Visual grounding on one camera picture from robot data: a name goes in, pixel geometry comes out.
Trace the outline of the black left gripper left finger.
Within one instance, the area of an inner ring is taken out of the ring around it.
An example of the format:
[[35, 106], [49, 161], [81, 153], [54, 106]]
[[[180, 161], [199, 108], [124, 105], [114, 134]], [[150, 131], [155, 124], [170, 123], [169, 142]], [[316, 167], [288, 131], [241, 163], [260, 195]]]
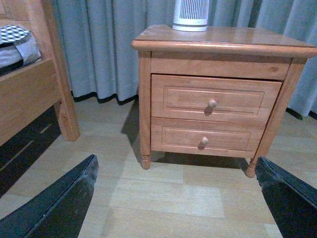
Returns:
[[98, 175], [90, 155], [30, 201], [0, 221], [2, 238], [76, 238], [90, 206]]

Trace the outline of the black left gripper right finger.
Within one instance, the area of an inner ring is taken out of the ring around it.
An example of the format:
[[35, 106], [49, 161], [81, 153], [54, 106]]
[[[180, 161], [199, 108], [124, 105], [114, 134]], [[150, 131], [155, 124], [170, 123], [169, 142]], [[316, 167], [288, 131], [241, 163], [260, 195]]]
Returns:
[[266, 204], [284, 238], [317, 236], [317, 189], [265, 157], [255, 168]]

